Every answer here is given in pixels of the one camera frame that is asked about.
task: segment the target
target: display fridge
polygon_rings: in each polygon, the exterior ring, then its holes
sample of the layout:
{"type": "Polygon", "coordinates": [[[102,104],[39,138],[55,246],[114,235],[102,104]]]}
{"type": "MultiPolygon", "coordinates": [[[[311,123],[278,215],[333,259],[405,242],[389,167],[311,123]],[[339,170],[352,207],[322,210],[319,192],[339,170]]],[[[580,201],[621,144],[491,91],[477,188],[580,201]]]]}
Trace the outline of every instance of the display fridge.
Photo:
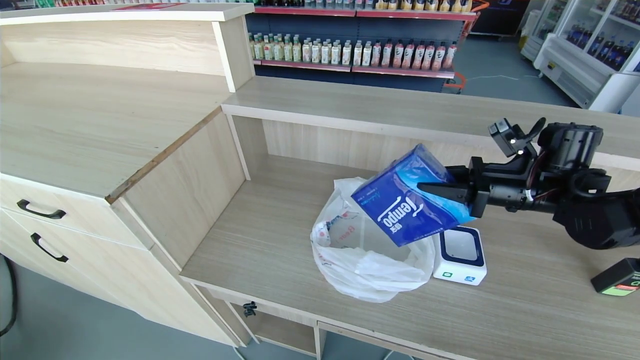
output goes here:
{"type": "Polygon", "coordinates": [[[553,33],[562,17],[568,0],[546,0],[540,10],[540,17],[527,38],[520,52],[522,56],[533,61],[536,59],[547,34],[553,33]]]}
{"type": "Polygon", "coordinates": [[[572,0],[534,67],[580,107],[617,113],[640,84],[640,1],[572,0]]]}

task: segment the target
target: blue tissue box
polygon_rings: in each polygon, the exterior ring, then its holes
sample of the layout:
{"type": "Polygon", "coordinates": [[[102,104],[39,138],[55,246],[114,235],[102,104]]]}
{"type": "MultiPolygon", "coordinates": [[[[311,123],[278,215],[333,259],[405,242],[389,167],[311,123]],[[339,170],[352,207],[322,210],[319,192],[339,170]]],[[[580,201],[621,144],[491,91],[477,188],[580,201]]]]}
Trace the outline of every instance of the blue tissue box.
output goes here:
{"type": "Polygon", "coordinates": [[[447,169],[418,144],[351,197],[397,246],[403,246],[475,219],[466,205],[417,187],[418,183],[450,182],[453,178],[447,169]]]}

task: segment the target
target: white plastic bag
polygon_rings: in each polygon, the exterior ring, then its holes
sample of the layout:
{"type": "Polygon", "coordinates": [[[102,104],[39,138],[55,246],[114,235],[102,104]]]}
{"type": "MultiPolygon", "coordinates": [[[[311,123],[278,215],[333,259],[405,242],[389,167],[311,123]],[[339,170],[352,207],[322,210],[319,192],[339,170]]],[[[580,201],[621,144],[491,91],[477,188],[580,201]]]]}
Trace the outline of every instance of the white plastic bag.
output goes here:
{"type": "Polygon", "coordinates": [[[430,237],[397,247],[351,198],[364,182],[361,177],[333,182],[311,245],[320,272],[337,291],[385,302],[429,280],[435,250],[430,237]]]}

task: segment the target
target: black cable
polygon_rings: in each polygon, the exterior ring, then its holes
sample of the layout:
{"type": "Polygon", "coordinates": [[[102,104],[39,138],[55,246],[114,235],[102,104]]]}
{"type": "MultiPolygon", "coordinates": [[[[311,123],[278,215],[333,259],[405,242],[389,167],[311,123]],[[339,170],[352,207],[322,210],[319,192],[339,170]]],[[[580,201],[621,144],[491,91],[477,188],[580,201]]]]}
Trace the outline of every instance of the black cable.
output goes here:
{"type": "Polygon", "coordinates": [[[4,258],[7,269],[9,269],[9,276],[11,277],[11,320],[9,320],[9,323],[0,331],[0,336],[11,330],[15,324],[16,317],[18,317],[18,287],[15,280],[15,269],[13,268],[12,261],[9,260],[8,257],[4,255],[2,255],[2,257],[4,258]]]}

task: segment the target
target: drawer handle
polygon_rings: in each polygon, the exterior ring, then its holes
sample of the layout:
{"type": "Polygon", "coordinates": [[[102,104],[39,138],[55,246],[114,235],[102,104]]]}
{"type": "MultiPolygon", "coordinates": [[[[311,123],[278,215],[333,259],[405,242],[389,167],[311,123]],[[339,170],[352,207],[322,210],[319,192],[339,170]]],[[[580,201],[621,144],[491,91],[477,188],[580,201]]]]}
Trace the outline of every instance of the drawer handle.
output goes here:
{"type": "Polygon", "coordinates": [[[22,199],[22,200],[17,202],[18,208],[23,209],[24,211],[26,211],[28,213],[36,214],[38,216],[45,217],[45,218],[52,218],[52,219],[58,220],[58,219],[61,219],[63,216],[65,216],[67,214],[66,212],[64,212],[64,211],[62,211],[60,209],[52,212],[51,214],[39,213],[37,211],[33,211],[33,210],[27,209],[27,205],[29,205],[29,204],[30,204],[30,202],[27,201],[27,200],[24,200],[24,199],[22,199]]]}
{"type": "Polygon", "coordinates": [[[61,262],[61,263],[66,263],[66,262],[67,262],[67,260],[69,260],[69,258],[68,258],[68,257],[66,257],[66,256],[64,256],[64,255],[60,256],[59,258],[56,258],[55,256],[53,256],[53,254],[51,254],[50,252],[48,252],[48,251],[47,251],[47,249],[43,248],[43,247],[42,247],[42,245],[40,245],[40,239],[41,239],[41,236],[40,236],[40,235],[38,235],[38,233],[33,233],[33,234],[31,234],[31,239],[33,240],[33,243],[34,243],[34,244],[38,245],[38,247],[39,247],[40,249],[42,249],[42,251],[46,252],[46,253],[47,253],[47,255],[49,255],[50,257],[52,257],[52,258],[54,258],[54,259],[58,260],[59,262],[61,262]]]}

